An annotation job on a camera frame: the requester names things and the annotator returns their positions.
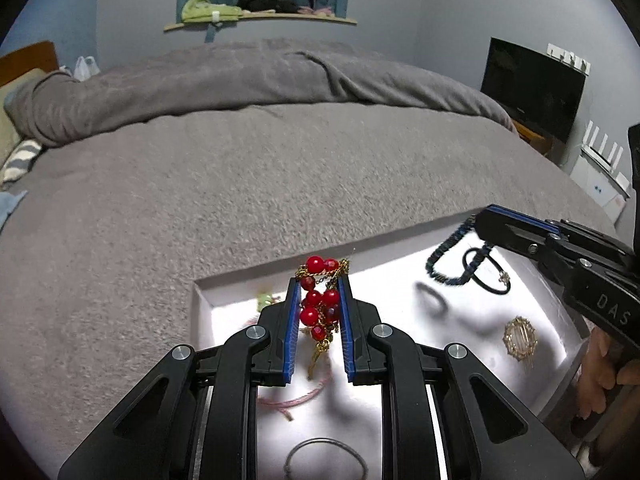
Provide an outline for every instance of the human hand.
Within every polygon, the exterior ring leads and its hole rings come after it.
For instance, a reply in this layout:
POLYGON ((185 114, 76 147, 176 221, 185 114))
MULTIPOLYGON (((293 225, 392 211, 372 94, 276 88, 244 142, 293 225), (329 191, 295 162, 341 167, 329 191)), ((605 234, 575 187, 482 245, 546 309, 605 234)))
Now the human hand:
POLYGON ((640 384, 640 360, 629 361, 618 372, 608 357, 611 337, 599 327, 591 332, 587 353, 582 359, 582 373, 577 384, 578 414, 588 418, 591 412, 607 408, 604 390, 618 384, 640 384))

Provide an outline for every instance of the bed headboard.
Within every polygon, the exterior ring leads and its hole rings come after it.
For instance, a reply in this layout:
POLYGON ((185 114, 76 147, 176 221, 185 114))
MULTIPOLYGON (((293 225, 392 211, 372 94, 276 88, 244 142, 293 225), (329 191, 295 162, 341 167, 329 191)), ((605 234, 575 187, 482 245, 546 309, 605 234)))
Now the bed headboard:
POLYGON ((53 43, 41 41, 0 57, 0 86, 34 68, 40 68, 44 72, 58 69, 58 56, 53 43))

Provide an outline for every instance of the white plastic bag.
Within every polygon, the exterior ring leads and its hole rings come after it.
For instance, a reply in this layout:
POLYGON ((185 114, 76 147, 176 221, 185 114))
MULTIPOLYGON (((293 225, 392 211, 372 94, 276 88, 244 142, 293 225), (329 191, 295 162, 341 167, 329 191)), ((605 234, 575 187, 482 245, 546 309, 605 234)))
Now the white plastic bag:
POLYGON ((83 57, 80 56, 78 61, 76 61, 76 69, 74 70, 74 77, 78 79, 78 81, 86 81, 92 75, 96 75, 100 73, 100 69, 98 68, 98 64, 95 62, 93 56, 83 57))

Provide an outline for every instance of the black bag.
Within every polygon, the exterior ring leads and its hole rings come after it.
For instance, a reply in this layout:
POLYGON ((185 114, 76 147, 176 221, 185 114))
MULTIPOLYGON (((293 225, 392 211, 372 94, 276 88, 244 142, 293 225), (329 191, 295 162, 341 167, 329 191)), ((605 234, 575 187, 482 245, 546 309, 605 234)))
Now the black bag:
POLYGON ((275 9, 276 12, 287 14, 295 14, 300 8, 293 0, 238 0, 236 5, 251 12, 275 9))

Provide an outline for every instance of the black flat screen monitor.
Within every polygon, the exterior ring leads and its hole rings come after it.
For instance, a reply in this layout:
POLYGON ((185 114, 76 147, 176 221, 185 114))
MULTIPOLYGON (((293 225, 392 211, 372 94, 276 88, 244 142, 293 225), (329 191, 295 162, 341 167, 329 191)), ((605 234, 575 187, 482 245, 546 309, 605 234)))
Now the black flat screen monitor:
POLYGON ((481 91, 530 130, 566 142, 585 79, 551 56, 492 38, 481 91))

